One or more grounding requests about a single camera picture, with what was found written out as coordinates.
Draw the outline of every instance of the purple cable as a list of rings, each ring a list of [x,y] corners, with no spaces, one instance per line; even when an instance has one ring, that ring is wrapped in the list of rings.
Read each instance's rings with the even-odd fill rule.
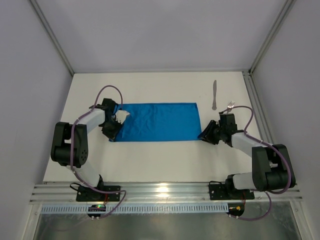
[[[286,192],[286,191],[289,189],[289,187],[290,187],[290,185],[291,185],[291,171],[290,171],[290,167],[289,167],[289,165],[288,165],[287,160],[286,160],[285,157],[281,154],[281,152],[279,152],[274,146],[270,145],[270,144],[267,143],[267,142],[264,142],[264,141],[262,141],[262,140],[259,140],[259,139],[255,138],[255,137],[253,137],[253,136],[250,136],[250,135],[248,134],[247,129],[248,129],[248,127],[249,127],[252,119],[254,118],[254,110],[253,110],[251,107],[249,107],[249,106],[234,106],[234,107],[231,108],[231,110],[232,110],[232,109],[237,109],[237,108],[245,108],[245,109],[249,109],[249,110],[251,111],[251,117],[250,117],[248,123],[245,125],[244,130],[243,130],[244,135],[245,135],[247,138],[249,138],[249,139],[251,139],[251,140],[253,140],[253,141],[257,142],[257,143],[263,144],[263,145],[267,146],[268,148],[272,149],[273,151],[275,151],[276,154],[278,154],[278,156],[280,157],[280,159],[281,159],[281,161],[283,162],[283,164],[285,165],[285,167],[286,167],[286,169],[287,169],[287,173],[288,173],[288,182],[287,182],[286,186],[285,186],[284,189],[282,189],[281,191],[269,191],[269,192],[272,193],[272,194],[283,194],[284,192]],[[224,113],[224,112],[226,112],[226,111],[228,111],[228,110],[230,110],[230,108],[227,108],[226,110],[223,110],[222,113]],[[271,211],[271,209],[272,209],[272,201],[271,201],[271,197],[270,197],[269,193],[267,193],[267,192],[265,191],[265,194],[267,195],[267,197],[268,197],[268,199],[269,199],[269,209],[268,209],[268,211],[267,211],[264,215],[262,215],[262,216],[260,216],[260,217],[256,217],[256,218],[246,218],[246,217],[238,217],[238,218],[237,218],[236,216],[232,216],[232,215],[231,215],[231,217],[233,217],[233,218],[235,218],[235,219],[237,218],[237,219],[240,219],[240,220],[244,220],[244,221],[257,221],[257,220],[263,219],[263,218],[265,218],[266,216],[268,216],[269,213],[270,213],[270,211]]]
[[[266,191],[264,193],[267,195],[267,197],[269,199],[269,209],[268,209],[268,211],[266,211],[266,213],[264,215],[256,217],[256,218],[247,218],[247,217],[242,217],[242,216],[236,217],[236,216],[233,216],[231,214],[229,216],[231,216],[234,219],[240,219],[240,220],[249,221],[249,222],[258,221],[258,220],[261,220],[261,219],[265,218],[271,212],[272,201],[271,201],[271,197],[270,197],[269,193],[267,193]]]
[[[77,123],[82,119],[84,118],[85,116],[88,116],[90,113],[92,113],[92,111],[95,109],[95,107],[97,106],[97,102],[98,102],[98,99],[100,97],[100,94],[102,93],[102,91],[106,88],[114,88],[118,91],[118,93],[120,94],[120,98],[121,98],[121,108],[123,107],[123,97],[122,97],[122,94],[120,92],[120,90],[113,86],[113,85],[106,85],[104,86],[98,93],[98,95],[96,96],[96,99],[94,101],[94,104],[92,106],[92,108],[86,112],[85,114],[81,115],[77,120],[74,121],[73,125],[72,125],[72,128],[71,128],[71,146],[70,146],[70,169],[71,171],[74,173],[75,177],[81,182],[83,183],[84,185],[86,185],[88,188],[90,188],[91,190],[95,191],[95,192],[98,192],[98,193],[101,193],[101,194],[120,194],[120,193],[124,193],[123,197],[121,198],[121,200],[119,201],[119,203],[108,213],[102,215],[100,217],[100,219],[103,219],[107,216],[109,216],[110,214],[112,214],[116,209],[117,207],[119,207],[119,205],[123,202],[123,200],[125,199],[126,197],[126,194],[127,194],[127,191],[126,190],[119,190],[119,191],[101,191],[101,190],[98,190],[96,188],[94,188],[93,186],[91,186],[89,183],[87,183],[86,181],[84,181],[78,174],[77,172],[75,171],[74,169],[74,148],[75,148],[75,143],[74,143],[74,140],[75,140],[75,127],[77,125]]]

